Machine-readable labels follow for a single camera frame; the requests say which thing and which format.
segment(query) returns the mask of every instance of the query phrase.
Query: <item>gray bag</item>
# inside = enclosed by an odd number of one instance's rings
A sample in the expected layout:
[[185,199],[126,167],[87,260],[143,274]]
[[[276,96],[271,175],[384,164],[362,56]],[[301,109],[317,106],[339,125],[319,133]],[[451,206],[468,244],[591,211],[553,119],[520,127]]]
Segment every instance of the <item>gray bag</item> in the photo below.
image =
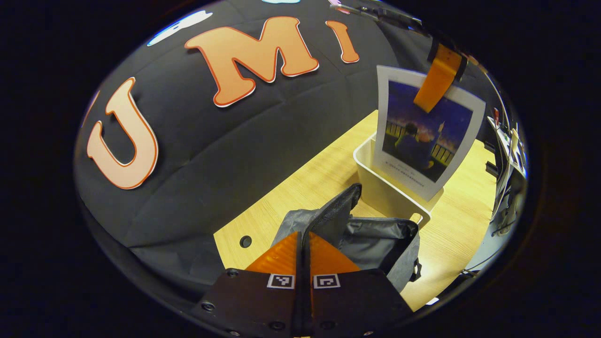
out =
[[420,277],[419,227],[401,218],[353,217],[350,211],[361,196],[355,183],[317,210],[286,214],[272,246],[294,232],[310,231],[328,241],[360,269],[378,268],[401,292],[407,282]]

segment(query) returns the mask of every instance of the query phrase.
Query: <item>letter m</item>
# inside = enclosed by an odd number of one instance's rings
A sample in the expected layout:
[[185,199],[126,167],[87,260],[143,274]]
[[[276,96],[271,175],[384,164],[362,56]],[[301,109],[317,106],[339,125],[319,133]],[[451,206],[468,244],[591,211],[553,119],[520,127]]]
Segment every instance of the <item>letter m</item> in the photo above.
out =
[[255,90],[255,81],[243,78],[236,63],[266,82],[275,80],[278,51],[284,59],[281,71],[286,76],[317,69],[319,62],[309,53],[299,23],[295,17],[271,17],[265,21],[258,40],[232,27],[212,29],[188,40],[185,47],[201,51],[217,83],[215,105],[229,106]]

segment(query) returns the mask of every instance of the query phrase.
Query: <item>orange letter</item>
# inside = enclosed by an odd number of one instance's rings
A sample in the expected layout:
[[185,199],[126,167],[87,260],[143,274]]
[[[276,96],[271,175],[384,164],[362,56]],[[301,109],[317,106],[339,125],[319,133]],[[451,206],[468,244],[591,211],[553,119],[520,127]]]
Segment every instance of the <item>orange letter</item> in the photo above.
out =
[[102,139],[102,122],[92,128],[88,139],[88,157],[100,171],[121,189],[133,189],[142,184],[156,165],[159,146],[156,136],[133,101],[131,90],[135,78],[127,79],[106,104],[106,115],[115,114],[117,121],[133,143],[133,159],[128,164],[119,162]]
[[259,40],[232,27],[212,29],[188,40],[186,48],[198,48],[203,53],[217,83],[215,105],[229,106],[255,90],[255,81],[243,78],[236,62],[266,82],[275,80],[278,50],[286,76],[317,69],[319,62],[309,53],[298,24],[295,17],[271,17],[265,21]]
[[326,25],[332,30],[334,30],[334,34],[338,39],[338,43],[340,44],[340,49],[342,49],[342,54],[340,54],[340,58],[345,63],[354,63],[359,61],[359,54],[355,52],[355,48],[353,48],[353,44],[350,42],[349,33],[347,33],[348,28],[345,24],[328,20],[326,21]]

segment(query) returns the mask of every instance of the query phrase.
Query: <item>wooden table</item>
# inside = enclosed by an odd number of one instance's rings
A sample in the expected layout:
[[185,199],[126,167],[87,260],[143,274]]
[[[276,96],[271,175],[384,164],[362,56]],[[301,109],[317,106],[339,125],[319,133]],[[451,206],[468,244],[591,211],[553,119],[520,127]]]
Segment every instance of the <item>wooden table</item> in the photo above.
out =
[[[285,181],[215,233],[225,268],[245,269],[269,249],[286,213],[318,209],[359,182],[353,151],[376,131],[377,111],[300,167]],[[495,199],[495,178],[486,172],[494,154],[474,141],[469,153],[445,185],[432,211],[432,219],[420,230],[421,278],[408,283],[401,296],[413,311],[442,292],[466,267],[486,232]],[[352,210],[356,217],[386,217],[362,200]],[[240,246],[248,235],[252,245]]]

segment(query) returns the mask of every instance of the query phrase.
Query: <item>white plastic basket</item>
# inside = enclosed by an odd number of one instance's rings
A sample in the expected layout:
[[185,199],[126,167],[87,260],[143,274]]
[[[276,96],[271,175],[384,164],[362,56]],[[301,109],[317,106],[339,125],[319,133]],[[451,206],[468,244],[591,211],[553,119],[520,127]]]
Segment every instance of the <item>white plastic basket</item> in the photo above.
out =
[[361,198],[386,217],[412,220],[423,228],[432,218],[432,209],[444,193],[444,188],[430,201],[425,201],[403,187],[402,184],[372,166],[375,143],[374,133],[353,152],[359,171],[359,181],[363,185]]

